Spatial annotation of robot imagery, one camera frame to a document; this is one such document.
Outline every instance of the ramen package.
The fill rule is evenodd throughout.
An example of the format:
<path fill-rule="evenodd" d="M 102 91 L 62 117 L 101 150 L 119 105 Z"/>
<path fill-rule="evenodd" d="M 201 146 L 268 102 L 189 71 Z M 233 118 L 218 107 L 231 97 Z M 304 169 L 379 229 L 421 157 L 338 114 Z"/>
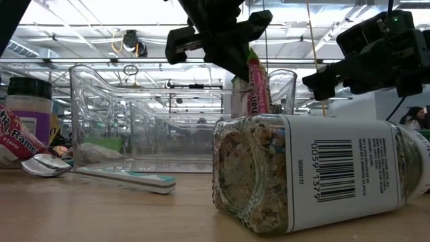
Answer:
<path fill-rule="evenodd" d="M 19 117 L 0 104 L 0 169 L 19 169 L 20 161 L 40 153 L 49 154 Z"/>

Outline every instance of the wooden table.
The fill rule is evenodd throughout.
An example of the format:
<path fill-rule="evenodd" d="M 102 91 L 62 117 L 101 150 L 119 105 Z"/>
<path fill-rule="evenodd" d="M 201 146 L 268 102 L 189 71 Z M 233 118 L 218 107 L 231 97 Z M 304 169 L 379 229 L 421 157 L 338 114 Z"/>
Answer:
<path fill-rule="evenodd" d="M 162 196 L 71 173 L 40 179 L 0 171 L 1 241 L 430 241 L 428 194 L 396 212 L 260 238 L 217 212 L 211 175 L 175 176 L 177 191 Z"/>

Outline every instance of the barcode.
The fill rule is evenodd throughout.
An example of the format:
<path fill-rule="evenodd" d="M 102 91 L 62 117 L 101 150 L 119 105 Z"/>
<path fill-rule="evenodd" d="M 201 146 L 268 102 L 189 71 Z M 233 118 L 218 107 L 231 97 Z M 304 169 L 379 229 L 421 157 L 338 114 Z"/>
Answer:
<path fill-rule="evenodd" d="M 22 124 L 30 131 L 32 134 L 36 135 L 36 125 L 37 119 L 35 118 L 21 118 Z"/>
<path fill-rule="evenodd" d="M 318 202 L 355 197 L 355 175 L 351 140 L 315 140 L 318 146 L 320 196 Z"/>

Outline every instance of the spice jar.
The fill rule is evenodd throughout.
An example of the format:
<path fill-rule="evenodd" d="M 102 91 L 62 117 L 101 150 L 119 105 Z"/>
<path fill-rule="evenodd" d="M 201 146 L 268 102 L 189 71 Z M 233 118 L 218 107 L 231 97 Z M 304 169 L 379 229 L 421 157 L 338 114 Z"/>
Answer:
<path fill-rule="evenodd" d="M 31 78 L 12 77 L 6 106 L 20 117 L 24 126 L 45 146 L 49 145 L 52 114 L 52 84 Z"/>
<path fill-rule="evenodd" d="M 258 115 L 214 131 L 215 206 L 259 234 L 400 208 L 430 187 L 430 143 L 382 120 Z"/>

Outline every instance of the white label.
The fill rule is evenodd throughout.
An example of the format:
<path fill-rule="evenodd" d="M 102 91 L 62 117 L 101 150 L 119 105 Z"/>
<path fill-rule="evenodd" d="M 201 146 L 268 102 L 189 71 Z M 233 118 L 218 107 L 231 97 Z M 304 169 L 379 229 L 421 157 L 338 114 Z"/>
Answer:
<path fill-rule="evenodd" d="M 398 161 L 388 123 L 282 118 L 291 214 L 287 233 L 398 208 Z"/>
<path fill-rule="evenodd" d="M 30 131 L 33 135 L 36 135 L 37 118 L 20 117 L 22 124 Z"/>
<path fill-rule="evenodd" d="M 415 141 L 415 144 L 418 145 L 423 160 L 423 174 L 421 180 L 410 196 L 410 198 L 415 198 L 430 189 L 430 142 L 417 131 L 410 128 L 405 129 L 409 131 L 411 138 Z"/>

